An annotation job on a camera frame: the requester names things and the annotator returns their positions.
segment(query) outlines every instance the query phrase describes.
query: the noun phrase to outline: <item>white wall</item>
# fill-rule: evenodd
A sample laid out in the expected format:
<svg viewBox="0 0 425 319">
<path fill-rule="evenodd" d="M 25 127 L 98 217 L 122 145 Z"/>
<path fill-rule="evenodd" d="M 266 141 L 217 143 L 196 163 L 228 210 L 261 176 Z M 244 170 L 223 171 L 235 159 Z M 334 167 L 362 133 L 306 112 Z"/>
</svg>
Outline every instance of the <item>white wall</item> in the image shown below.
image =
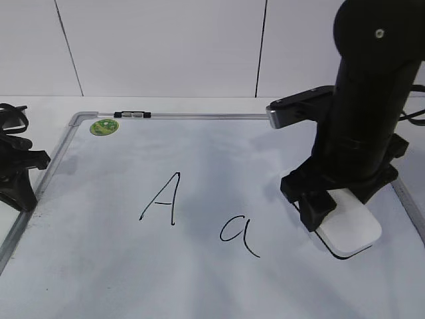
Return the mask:
<svg viewBox="0 0 425 319">
<path fill-rule="evenodd" d="M 86 96 L 253 97 L 265 2 L 57 0 Z M 335 82 L 342 2 L 268 0 L 259 97 Z M 0 95 L 81 95 L 54 0 L 0 1 L 0 44 Z"/>
<path fill-rule="evenodd" d="M 264 4 L 58 0 L 87 96 L 254 96 Z"/>
<path fill-rule="evenodd" d="M 0 95 L 80 95 L 53 0 L 0 1 Z"/>
<path fill-rule="evenodd" d="M 269 0 L 258 96 L 333 85 L 340 56 L 333 20 L 343 0 Z"/>
</svg>

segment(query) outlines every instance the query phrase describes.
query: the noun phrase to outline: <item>black bracket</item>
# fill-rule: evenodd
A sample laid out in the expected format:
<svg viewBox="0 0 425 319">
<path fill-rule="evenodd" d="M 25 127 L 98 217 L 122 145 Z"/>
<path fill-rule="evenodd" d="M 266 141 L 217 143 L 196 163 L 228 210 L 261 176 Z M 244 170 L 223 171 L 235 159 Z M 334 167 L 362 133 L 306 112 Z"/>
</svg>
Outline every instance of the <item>black bracket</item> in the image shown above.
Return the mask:
<svg viewBox="0 0 425 319">
<path fill-rule="evenodd" d="M 272 102 L 267 114 L 273 128 L 312 120 L 322 123 L 332 104 L 333 86 L 321 86 Z M 313 156 L 282 178 L 280 190 L 291 203 L 299 203 L 301 221 L 308 231 L 315 231 L 323 219 L 337 206 L 327 192 L 348 188 L 362 203 L 366 203 L 378 190 L 398 177 L 390 165 L 394 158 L 404 155 L 408 142 L 393 134 L 384 160 L 374 176 L 361 181 L 339 181 L 323 173 L 322 164 Z"/>
<path fill-rule="evenodd" d="M 28 170 L 46 169 L 50 163 L 45 151 L 29 151 L 30 140 L 11 136 L 27 130 L 26 109 L 0 104 L 0 201 L 19 211 L 31 211 L 37 205 Z"/>
</svg>

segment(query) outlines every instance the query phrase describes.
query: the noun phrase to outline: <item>screw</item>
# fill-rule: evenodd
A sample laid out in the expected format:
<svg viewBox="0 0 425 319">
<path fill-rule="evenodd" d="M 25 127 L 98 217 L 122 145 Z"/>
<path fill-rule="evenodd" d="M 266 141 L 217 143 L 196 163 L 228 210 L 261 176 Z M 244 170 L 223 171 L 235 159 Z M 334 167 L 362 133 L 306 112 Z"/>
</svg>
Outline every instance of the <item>screw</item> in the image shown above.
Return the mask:
<svg viewBox="0 0 425 319">
<path fill-rule="evenodd" d="M 382 39 L 385 35 L 385 30 L 384 29 L 378 29 L 375 31 L 375 37 L 377 39 Z"/>
</svg>

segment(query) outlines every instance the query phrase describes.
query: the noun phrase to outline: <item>black marker writing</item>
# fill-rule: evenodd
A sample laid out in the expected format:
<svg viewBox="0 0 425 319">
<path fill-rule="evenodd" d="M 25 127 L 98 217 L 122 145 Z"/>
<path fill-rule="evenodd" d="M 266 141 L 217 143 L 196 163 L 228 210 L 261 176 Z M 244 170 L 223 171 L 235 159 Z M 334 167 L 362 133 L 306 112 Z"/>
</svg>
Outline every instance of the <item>black marker writing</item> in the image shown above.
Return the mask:
<svg viewBox="0 0 425 319">
<path fill-rule="evenodd" d="M 254 252 L 251 250 L 251 248 L 248 246 L 248 243 L 246 242 L 246 232 L 248 231 L 248 225 L 250 224 L 251 219 L 248 219 L 248 220 L 246 221 L 246 223 L 245 223 L 245 228 L 244 228 L 243 230 L 241 230 L 239 233 L 237 233 L 235 236 L 233 236 L 233 237 L 231 237 L 231 238 L 229 238 L 229 239 L 223 239 L 223 231 L 226 229 L 226 227 L 227 227 L 227 225 L 228 225 L 228 224 L 230 224 L 232 221 L 234 221 L 234 220 L 235 220 L 235 219 L 237 219 L 237 218 L 245 218 L 245 216 L 244 216 L 244 215 L 238 215 L 238 216 L 235 216 L 235 217 L 230 218 L 230 219 L 229 219 L 229 220 L 228 220 L 228 221 L 224 224 L 223 228 L 221 229 L 221 232 L 220 232 L 220 240 L 221 240 L 221 241 L 224 241 L 224 242 L 226 242 L 226 241 L 231 241 L 231 240 L 233 240 L 233 239 L 237 238 L 237 236 L 239 236 L 242 232 L 244 232 L 244 245 L 245 245 L 246 249 L 248 249 L 248 251 L 249 251 L 251 254 L 253 254 L 255 257 L 260 258 L 260 256 L 258 256 L 256 253 L 254 253 Z"/>
<path fill-rule="evenodd" d="M 162 193 L 162 191 L 168 186 L 168 184 L 171 183 L 171 181 L 176 176 L 177 176 L 177 183 L 175 184 L 175 188 L 174 188 L 173 202 L 172 203 L 162 203 L 162 202 L 155 201 L 157 199 L 157 197 L 159 196 L 159 194 Z M 146 208 L 141 212 L 141 215 L 140 215 L 139 220 L 141 221 L 143 219 L 143 217 L 145 216 L 145 213 L 146 213 L 147 209 L 155 201 L 155 204 L 159 204 L 159 205 L 171 205 L 171 225 L 174 225 L 175 224 L 174 223 L 174 205 L 175 205 L 175 197 L 176 197 L 176 194 L 177 194 L 177 188 L 179 186 L 179 183 L 180 183 L 180 172 L 179 171 L 176 171 L 174 173 L 174 175 L 171 176 L 171 178 L 168 180 L 168 182 L 164 185 L 164 187 L 161 188 L 161 190 L 158 192 L 158 194 L 155 195 L 155 197 L 151 200 L 151 202 L 149 204 L 147 204 Z"/>
</svg>

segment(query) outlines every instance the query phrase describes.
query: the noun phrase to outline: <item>whiteboard frame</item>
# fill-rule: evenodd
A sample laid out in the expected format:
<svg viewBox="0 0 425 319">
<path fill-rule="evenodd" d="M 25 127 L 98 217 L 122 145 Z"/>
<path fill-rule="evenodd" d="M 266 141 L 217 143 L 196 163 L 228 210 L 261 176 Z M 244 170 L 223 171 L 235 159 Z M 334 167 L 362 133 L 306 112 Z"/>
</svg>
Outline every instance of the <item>whiteboard frame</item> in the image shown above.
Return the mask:
<svg viewBox="0 0 425 319">
<path fill-rule="evenodd" d="M 52 161 L 45 173 L 35 183 L 35 196 L 39 200 L 45 192 L 50 180 L 56 172 L 64 154 L 66 153 L 75 133 L 81 123 L 85 120 L 93 120 L 96 118 L 114 118 L 114 113 L 99 112 L 79 112 L 76 113 L 68 124 L 64 135 L 59 140 L 56 149 L 53 152 Z M 152 113 L 150 118 L 126 118 L 120 120 L 268 120 L 267 114 L 178 114 L 178 113 Z M 411 194 L 401 178 L 392 182 L 392 188 L 395 190 L 400 202 L 407 212 L 412 224 L 418 231 L 422 242 L 425 244 L 425 218 L 421 214 L 417 204 L 414 202 Z M 0 246 L 0 276 L 6 267 L 9 259 L 15 251 L 19 240 L 22 237 L 28 222 L 33 216 L 33 211 L 21 211 L 16 221 L 13 223 L 5 241 Z"/>
</svg>

